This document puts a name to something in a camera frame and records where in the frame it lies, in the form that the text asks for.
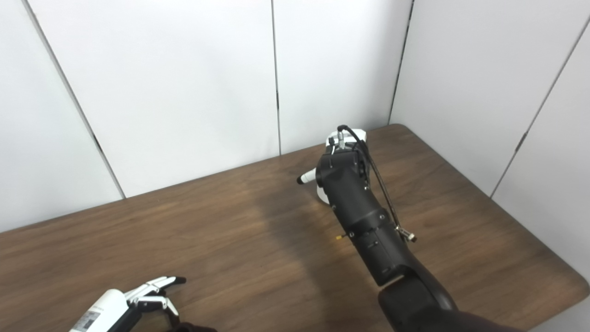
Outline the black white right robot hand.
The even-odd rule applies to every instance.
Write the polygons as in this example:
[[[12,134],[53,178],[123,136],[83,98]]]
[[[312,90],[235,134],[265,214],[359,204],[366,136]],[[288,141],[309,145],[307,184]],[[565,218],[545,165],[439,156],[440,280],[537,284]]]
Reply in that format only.
[[[344,150],[361,150],[358,145],[358,141],[348,130],[333,131],[326,138],[324,153],[334,154],[335,152]],[[297,177],[296,181],[299,185],[317,181],[317,172],[318,168],[314,167],[311,170],[301,174],[301,176]]]

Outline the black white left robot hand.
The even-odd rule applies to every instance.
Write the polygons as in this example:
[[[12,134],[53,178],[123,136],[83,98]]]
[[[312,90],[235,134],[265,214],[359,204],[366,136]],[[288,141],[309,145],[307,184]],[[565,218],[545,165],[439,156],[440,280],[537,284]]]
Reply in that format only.
[[[145,313],[162,311],[168,316],[169,326],[180,324],[175,305],[166,289],[186,283],[184,277],[158,277],[122,292],[107,290],[71,328],[72,332],[130,332]]]

